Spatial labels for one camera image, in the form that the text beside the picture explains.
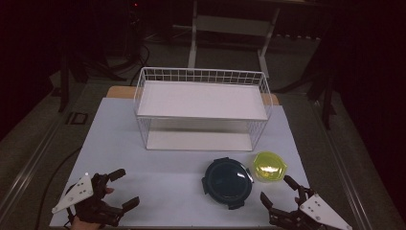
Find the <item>white paper sheet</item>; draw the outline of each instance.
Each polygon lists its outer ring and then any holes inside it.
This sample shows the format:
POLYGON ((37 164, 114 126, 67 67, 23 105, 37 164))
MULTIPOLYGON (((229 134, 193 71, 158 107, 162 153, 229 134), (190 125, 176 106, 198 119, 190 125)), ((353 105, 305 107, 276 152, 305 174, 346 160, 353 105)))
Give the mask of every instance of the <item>white paper sheet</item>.
MULTIPOLYGON (((103 99, 85 140, 66 189, 85 173, 111 173, 125 169, 126 175, 108 186, 115 192, 104 201, 121 205, 135 196, 140 205, 124 215, 122 227, 247 227, 269 225, 267 210, 259 200, 265 192, 274 207, 290 212, 297 209, 297 192, 283 181, 255 183, 245 206, 228 210, 205 195, 201 183, 213 160, 230 157, 251 168, 256 154, 270 150, 287 164, 286 174, 308 187, 305 171, 297 152, 282 106, 273 114, 254 151, 172 151, 146 150, 133 113, 132 100, 103 99)), ((53 216, 51 226, 62 226, 66 213, 53 216)))

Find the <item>cable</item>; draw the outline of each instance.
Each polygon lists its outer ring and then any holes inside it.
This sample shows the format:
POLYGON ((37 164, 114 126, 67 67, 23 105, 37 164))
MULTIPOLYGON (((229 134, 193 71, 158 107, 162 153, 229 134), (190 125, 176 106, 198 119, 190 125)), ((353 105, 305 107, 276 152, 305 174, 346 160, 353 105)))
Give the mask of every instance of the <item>cable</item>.
POLYGON ((135 66, 137 66, 137 65, 138 65, 138 63, 135 63, 135 64, 133 64, 130 68, 128 68, 128 69, 122 71, 121 73, 118 73, 117 75, 119 76, 119 75, 121 75, 121 74, 125 74, 125 73, 129 72, 130 70, 134 69, 135 66))
MULTIPOLYGON (((178 37, 178 36, 185 35, 185 34, 191 32, 191 31, 192 31, 192 29, 187 29, 187 30, 184 31, 184 32, 181 32, 181 33, 179 33, 179 34, 173 35, 171 38, 176 38, 176 37, 178 37)), ((155 37, 155 36, 157 36, 157 35, 159 35, 159 34, 158 34, 158 33, 155 33, 155 34, 149 35, 149 36, 147 36, 147 37, 144 38, 144 41, 152 42, 152 43, 162 43, 162 42, 165 42, 165 41, 166 41, 165 39, 160 39, 160 40, 154 40, 154 39, 152 39, 153 37, 155 37)))
POLYGON ((133 64, 136 64, 134 62, 137 61, 136 55, 130 55, 127 57, 127 61, 118 65, 114 66, 108 66, 107 68, 112 71, 113 73, 124 70, 125 68, 130 67, 133 64))
POLYGON ((132 83, 133 83, 134 80, 137 78, 137 76, 138 76, 138 74, 140 73, 140 71, 141 71, 144 67, 147 66, 147 62, 148 62, 148 60, 149 60, 150 51, 149 51, 148 47, 147 47, 146 45, 144 45, 144 44, 141 45, 141 47, 144 47, 144 48, 147 50, 147 57, 146 57, 146 59, 143 59, 143 58, 141 57, 141 55, 140 55, 139 60, 140 60, 140 62, 141 62, 141 67, 137 70, 137 72, 136 72, 136 73, 134 74, 134 76, 132 77, 131 82, 129 83, 129 86, 132 86, 132 83))
POLYGON ((48 189, 49 189, 49 187, 50 187, 50 185, 51 185, 51 183, 52 183, 52 181, 53 181, 53 179, 54 179, 56 173, 59 171, 59 169, 63 166, 63 164, 65 164, 65 162, 66 162, 69 158, 71 158, 73 155, 75 155, 76 153, 78 153, 80 150, 81 150, 81 147, 79 147, 78 149, 76 149, 75 151, 73 151, 71 154, 69 154, 67 157, 65 157, 65 159, 63 159, 63 161, 57 166, 56 170, 55 170, 55 171, 53 172, 53 174, 51 175, 51 178, 50 178, 50 180, 48 181, 47 186, 45 187, 44 194, 42 195, 41 203, 39 204, 39 212, 38 212, 38 216, 36 217, 35 229, 34 229, 34 230, 39 229, 39 228, 38 228, 38 227, 39 227, 39 220, 41 219, 41 211, 42 211, 42 208, 43 208, 43 206, 44 206, 45 196, 46 196, 47 193, 48 193, 48 189))

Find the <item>floor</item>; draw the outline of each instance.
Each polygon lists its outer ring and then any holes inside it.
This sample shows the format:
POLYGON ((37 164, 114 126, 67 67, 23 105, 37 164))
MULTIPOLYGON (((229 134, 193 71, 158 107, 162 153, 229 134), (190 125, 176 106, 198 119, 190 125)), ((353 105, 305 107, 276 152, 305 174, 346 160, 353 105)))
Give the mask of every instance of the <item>floor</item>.
MULTIPOLYGON (((181 33, 171 44, 162 41, 159 35, 151 35, 141 53, 144 59, 149 57, 147 65, 187 67, 189 37, 187 32, 181 33)), ((273 38, 266 55, 271 90, 299 79, 317 45, 318 40, 273 38)), ((203 41, 197 49, 196 67, 258 71, 259 63, 256 49, 214 46, 203 41)), ((138 68, 135 66, 120 74, 126 81, 112 81, 92 72, 89 72, 91 76, 86 84, 71 80, 71 99, 65 112, 57 113, 59 98, 49 95, 0 143, 1 229, 34 229, 35 226, 36 229, 51 229, 48 227, 51 208, 61 196, 75 164, 75 152, 85 140, 99 101, 111 85, 129 85, 138 68), (71 112, 88 114, 87 122, 84 125, 69 123, 71 112), (14 183, 17 177, 24 181, 14 183), (21 193, 9 194, 9 191, 21 193)), ((53 76, 56 84, 57 77, 58 73, 53 76)), ((319 102, 309 102, 305 97, 308 86, 303 85, 279 97, 287 114, 301 111, 292 114, 295 118, 289 124, 296 133, 295 141, 308 178, 311 178, 310 185, 320 194, 329 194, 327 202, 351 223, 353 229, 405 229, 340 96, 333 95, 336 115, 330 117, 331 130, 325 130, 317 119, 319 102), (320 144, 318 149, 311 148, 315 143, 320 144), (342 182, 347 189, 343 190, 342 182)))

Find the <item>yellow bowl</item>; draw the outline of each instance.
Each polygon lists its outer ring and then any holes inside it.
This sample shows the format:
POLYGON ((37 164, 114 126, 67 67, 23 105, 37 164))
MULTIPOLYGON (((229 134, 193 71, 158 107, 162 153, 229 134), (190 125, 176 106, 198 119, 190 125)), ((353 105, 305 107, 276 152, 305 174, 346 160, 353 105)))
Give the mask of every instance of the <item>yellow bowl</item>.
POLYGON ((280 156, 271 151, 262 151, 254 160, 256 175, 267 181, 281 180, 287 165, 280 156))

